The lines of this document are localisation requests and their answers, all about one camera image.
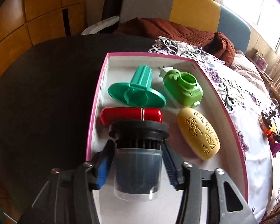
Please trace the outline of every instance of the bedding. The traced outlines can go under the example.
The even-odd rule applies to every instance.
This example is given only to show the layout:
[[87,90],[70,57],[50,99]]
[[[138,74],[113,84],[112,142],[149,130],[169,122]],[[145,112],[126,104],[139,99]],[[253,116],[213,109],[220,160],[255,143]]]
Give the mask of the bedding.
[[262,111],[270,114],[275,110],[272,122],[280,133],[275,104],[244,76],[201,48],[159,36],[149,52],[191,58],[210,78],[238,133],[248,176],[248,205],[260,222],[280,201],[280,151],[271,154],[258,121]]
[[264,94],[270,98],[269,92],[267,91],[263,79],[255,65],[245,57],[243,52],[240,50],[236,51],[230,68],[239,73],[239,75],[244,76],[250,83],[262,90]]
[[233,43],[221,32],[201,31],[160,18],[135,18],[122,25],[115,34],[136,35],[156,39],[157,36],[182,41],[204,50],[229,66],[235,55]]

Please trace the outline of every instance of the brown blanket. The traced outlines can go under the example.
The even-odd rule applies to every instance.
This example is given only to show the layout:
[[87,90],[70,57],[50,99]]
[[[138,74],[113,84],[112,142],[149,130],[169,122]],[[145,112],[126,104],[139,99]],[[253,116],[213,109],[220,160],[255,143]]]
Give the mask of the brown blanket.
[[134,18],[120,25],[115,34],[136,35],[156,39],[163,36],[169,39],[183,41],[204,50],[230,66],[235,55],[233,43],[221,32],[201,31],[159,18]]

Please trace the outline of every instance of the dark tabletop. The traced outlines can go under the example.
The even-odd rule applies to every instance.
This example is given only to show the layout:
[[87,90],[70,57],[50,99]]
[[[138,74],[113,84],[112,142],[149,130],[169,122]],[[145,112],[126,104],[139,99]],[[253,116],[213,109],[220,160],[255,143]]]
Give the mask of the dark tabletop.
[[19,211],[50,170],[85,160],[93,96],[107,52],[147,52],[153,39],[78,35],[46,41],[0,78],[0,179]]

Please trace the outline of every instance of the red cylindrical object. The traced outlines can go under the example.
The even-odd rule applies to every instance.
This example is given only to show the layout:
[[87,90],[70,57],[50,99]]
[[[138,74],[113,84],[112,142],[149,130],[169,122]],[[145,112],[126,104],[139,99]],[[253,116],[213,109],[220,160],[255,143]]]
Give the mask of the red cylindrical object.
[[156,108],[104,108],[100,114],[103,126],[120,120],[153,120],[162,123],[162,112]]

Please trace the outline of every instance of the screw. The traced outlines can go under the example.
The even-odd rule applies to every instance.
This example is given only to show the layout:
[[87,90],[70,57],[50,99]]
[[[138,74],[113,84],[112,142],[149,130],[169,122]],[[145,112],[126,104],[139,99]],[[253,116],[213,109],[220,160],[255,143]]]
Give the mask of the screw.
[[183,162],[183,165],[184,165],[185,167],[193,167],[193,164],[190,163],[189,161]]
[[60,172],[60,169],[59,168],[53,168],[51,170],[51,174],[58,174]]
[[217,168],[217,169],[216,169],[216,172],[217,172],[218,174],[220,174],[220,175],[223,175],[223,174],[225,173],[224,170],[221,169],[221,168]]
[[90,161],[86,161],[83,163],[83,167],[92,167],[92,163]]

